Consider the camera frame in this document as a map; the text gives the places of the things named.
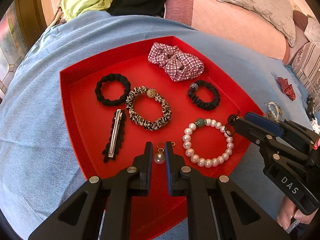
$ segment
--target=black scrunchie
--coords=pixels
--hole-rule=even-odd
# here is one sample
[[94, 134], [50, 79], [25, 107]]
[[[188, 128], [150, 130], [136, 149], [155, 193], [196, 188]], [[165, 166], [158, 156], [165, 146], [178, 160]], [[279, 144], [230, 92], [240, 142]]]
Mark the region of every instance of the black scrunchie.
[[208, 90], [210, 90], [213, 95], [214, 99], [211, 102], [204, 102], [195, 94], [195, 91], [197, 90], [197, 87], [194, 86], [189, 89], [188, 96], [192, 99], [192, 102], [196, 104], [199, 108], [202, 108], [204, 110], [212, 110], [215, 109], [219, 103], [220, 103], [220, 94], [218, 90], [210, 83], [204, 81], [204, 80], [198, 80], [195, 82], [198, 86], [205, 86]]
[[[124, 86], [124, 94], [119, 99], [111, 101], [103, 97], [103, 95], [101, 94], [101, 87], [102, 84], [107, 81], [119, 81]], [[130, 90], [131, 84], [126, 77], [120, 74], [109, 74], [104, 76], [100, 81], [97, 82], [97, 87], [94, 92], [96, 93], [97, 100], [103, 103], [105, 106], [118, 106], [127, 99]]]
[[116, 159], [116, 155], [119, 153], [119, 149], [122, 147], [123, 135], [124, 135], [124, 122], [125, 122], [125, 119], [126, 119], [126, 115], [125, 115], [124, 110], [121, 110], [121, 112], [122, 112], [122, 117], [121, 117], [121, 120], [120, 120], [119, 131], [118, 131], [118, 136], [117, 136], [117, 140], [116, 140], [115, 152], [113, 154], [113, 158], [108, 157], [109, 148], [110, 148], [110, 141], [111, 141], [111, 138], [112, 138], [113, 128], [115, 126], [115, 118], [116, 118], [117, 110], [115, 111], [115, 114], [114, 114], [113, 119], [112, 119], [111, 132], [110, 132], [111, 135], [110, 135], [110, 138], [109, 138], [109, 142], [107, 143], [106, 148], [102, 152], [102, 154], [105, 155], [104, 158], [103, 158], [103, 162], [104, 163], [106, 163], [109, 159], [115, 160]]

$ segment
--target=finger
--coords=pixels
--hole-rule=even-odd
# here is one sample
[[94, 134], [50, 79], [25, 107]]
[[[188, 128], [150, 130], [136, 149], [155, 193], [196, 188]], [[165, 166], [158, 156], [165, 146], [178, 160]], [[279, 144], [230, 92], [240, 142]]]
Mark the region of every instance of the finger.
[[285, 230], [289, 227], [291, 219], [289, 219], [287, 213], [284, 211], [283, 207], [280, 209], [278, 217], [278, 224], [283, 227]]
[[302, 214], [300, 210], [297, 210], [296, 213], [294, 214], [294, 218], [297, 220], [300, 220], [301, 223], [308, 225], [310, 224], [311, 220], [313, 219], [317, 211], [318, 210], [314, 211], [311, 215], [306, 216]]
[[282, 223], [281, 223], [281, 220], [280, 220], [280, 217], [279, 217], [279, 214], [277, 215], [277, 219], [276, 220], [277, 220], [277, 223], [279, 224], [279, 226], [283, 227]]
[[277, 216], [278, 224], [284, 229], [287, 229], [290, 226], [291, 218], [294, 216], [295, 211], [295, 205], [288, 197], [285, 196], [282, 200], [279, 214]]
[[282, 201], [282, 206], [288, 218], [291, 219], [297, 211], [296, 205], [287, 196], [285, 196]]

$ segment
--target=gold rhinestone bead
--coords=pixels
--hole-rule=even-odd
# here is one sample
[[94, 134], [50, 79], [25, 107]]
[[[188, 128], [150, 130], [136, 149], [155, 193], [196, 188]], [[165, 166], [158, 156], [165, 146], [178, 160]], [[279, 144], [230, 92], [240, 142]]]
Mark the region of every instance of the gold rhinestone bead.
[[154, 88], [149, 88], [147, 92], [147, 96], [149, 98], [154, 98], [157, 94], [157, 91]]

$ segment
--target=plaid scrunchie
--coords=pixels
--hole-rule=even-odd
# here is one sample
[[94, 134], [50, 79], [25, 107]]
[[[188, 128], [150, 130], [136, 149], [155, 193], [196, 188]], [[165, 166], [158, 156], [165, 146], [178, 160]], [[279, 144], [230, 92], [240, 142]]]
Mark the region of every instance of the plaid scrunchie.
[[159, 64], [173, 81], [193, 79], [204, 71], [202, 61], [196, 56], [182, 52], [178, 46], [157, 42], [152, 45], [148, 61]]

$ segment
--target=green jade bead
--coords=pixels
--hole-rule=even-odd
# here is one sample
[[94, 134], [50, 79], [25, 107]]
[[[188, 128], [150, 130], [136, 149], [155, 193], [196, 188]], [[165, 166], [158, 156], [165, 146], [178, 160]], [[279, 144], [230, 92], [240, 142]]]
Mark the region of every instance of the green jade bead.
[[206, 124], [206, 121], [203, 118], [198, 118], [195, 121], [195, 124], [196, 124], [197, 127], [203, 127]]

